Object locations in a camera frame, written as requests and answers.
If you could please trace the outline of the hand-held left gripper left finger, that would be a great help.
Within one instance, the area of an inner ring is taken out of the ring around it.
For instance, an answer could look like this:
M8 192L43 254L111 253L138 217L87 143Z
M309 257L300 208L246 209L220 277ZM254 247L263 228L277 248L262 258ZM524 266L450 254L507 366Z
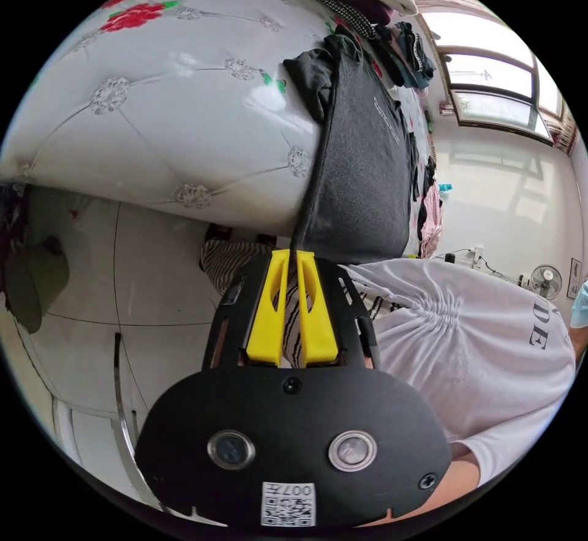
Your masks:
M278 249L259 260L260 287L246 346L252 363L281 363L289 258L288 249Z

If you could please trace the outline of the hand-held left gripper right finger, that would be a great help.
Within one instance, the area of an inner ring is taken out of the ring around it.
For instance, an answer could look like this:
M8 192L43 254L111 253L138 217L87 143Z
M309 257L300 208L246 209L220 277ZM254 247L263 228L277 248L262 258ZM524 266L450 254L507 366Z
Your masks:
M338 346L312 252L297 251L301 363L328 365L337 360Z

